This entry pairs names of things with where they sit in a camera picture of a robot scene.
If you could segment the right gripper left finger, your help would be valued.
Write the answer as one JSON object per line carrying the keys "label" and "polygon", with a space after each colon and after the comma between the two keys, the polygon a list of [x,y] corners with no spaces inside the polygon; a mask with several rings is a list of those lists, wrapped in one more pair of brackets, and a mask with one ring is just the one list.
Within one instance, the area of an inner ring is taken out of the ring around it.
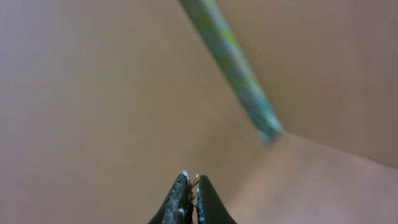
{"label": "right gripper left finger", "polygon": [[187,171],[175,179],[165,200],[149,224],[191,224],[192,183]]}

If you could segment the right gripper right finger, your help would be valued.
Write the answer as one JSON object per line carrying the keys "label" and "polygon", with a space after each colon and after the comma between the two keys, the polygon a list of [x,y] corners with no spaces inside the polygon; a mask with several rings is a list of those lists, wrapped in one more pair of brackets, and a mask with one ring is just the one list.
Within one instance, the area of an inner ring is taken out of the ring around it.
{"label": "right gripper right finger", "polygon": [[199,224],[236,224],[206,175],[199,177],[197,220]]}

